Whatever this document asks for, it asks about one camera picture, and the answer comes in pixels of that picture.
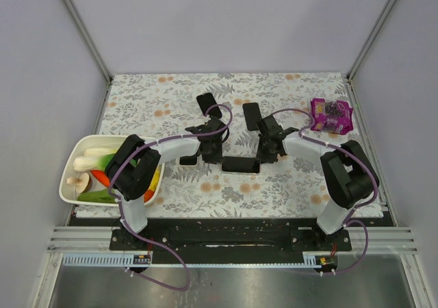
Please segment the silver smartphone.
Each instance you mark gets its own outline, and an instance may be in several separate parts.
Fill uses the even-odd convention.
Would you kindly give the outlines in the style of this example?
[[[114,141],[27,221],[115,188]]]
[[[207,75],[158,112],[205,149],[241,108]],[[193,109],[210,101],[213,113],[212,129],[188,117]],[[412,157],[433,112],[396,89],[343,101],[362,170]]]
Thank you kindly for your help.
[[[258,174],[260,162],[254,157],[224,157],[221,169],[222,172]]]

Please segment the dark smartphone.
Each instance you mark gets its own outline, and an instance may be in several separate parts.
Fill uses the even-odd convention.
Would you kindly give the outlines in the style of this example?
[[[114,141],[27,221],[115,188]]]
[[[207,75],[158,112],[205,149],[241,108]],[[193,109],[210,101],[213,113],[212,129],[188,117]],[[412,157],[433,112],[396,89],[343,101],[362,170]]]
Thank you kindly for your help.
[[[244,103],[242,105],[244,118],[249,131],[257,131],[258,122],[261,120],[261,112],[258,103]]]

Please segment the black phone case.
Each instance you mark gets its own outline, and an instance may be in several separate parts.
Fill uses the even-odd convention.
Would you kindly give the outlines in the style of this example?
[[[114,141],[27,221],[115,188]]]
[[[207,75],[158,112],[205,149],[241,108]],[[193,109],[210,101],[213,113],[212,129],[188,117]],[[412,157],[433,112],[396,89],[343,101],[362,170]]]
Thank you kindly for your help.
[[[215,116],[216,118],[222,118],[222,112],[217,106],[217,102],[212,93],[206,92],[198,95],[196,101],[204,115]]]

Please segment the blue smartphone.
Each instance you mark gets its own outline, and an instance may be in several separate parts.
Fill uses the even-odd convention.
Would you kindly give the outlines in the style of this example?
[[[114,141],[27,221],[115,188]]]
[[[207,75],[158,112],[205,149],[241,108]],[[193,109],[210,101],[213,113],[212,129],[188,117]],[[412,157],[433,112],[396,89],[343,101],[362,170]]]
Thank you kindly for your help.
[[[180,166],[195,167],[197,163],[198,163],[198,157],[196,155],[179,158]]]

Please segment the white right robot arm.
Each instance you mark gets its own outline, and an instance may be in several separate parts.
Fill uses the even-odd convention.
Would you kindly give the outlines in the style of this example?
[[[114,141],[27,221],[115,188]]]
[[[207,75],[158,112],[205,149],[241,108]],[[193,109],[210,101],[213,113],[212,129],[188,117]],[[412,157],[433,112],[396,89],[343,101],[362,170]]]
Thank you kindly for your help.
[[[272,164],[279,156],[299,157],[323,172],[330,196],[317,225],[332,235],[346,225],[356,204],[378,192],[379,180],[361,145],[350,140],[341,146],[309,138],[296,128],[282,128],[273,115],[257,121],[257,159]]]

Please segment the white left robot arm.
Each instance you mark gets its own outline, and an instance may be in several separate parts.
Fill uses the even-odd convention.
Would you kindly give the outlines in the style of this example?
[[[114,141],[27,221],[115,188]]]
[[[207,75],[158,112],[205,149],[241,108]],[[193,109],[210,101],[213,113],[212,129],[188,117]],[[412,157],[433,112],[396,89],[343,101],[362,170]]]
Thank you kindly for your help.
[[[143,194],[158,166],[181,157],[211,153],[230,125],[212,116],[203,125],[159,140],[146,142],[137,135],[127,136],[104,170],[110,180],[107,192],[118,204],[123,227],[139,233],[147,226]]]

